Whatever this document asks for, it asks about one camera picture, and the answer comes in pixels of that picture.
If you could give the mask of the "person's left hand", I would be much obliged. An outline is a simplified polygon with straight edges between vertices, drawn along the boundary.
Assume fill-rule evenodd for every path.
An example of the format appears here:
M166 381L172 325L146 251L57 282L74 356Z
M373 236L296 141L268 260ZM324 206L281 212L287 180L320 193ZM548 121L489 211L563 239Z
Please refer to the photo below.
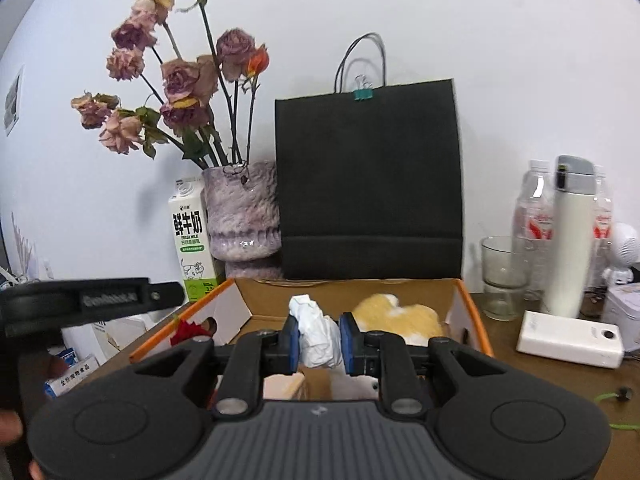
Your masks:
M20 365L21 387L23 388L23 401L26 410L35 411L49 400L44 393L44 383L49 379L56 379L63 376L68 370L68 365L58 356L51 356L48 352L36 352L21 356ZM6 410L1 410L1 426L7 424L15 430L18 429L17 416L9 415ZM6 453L1 442L1 479L13 479Z

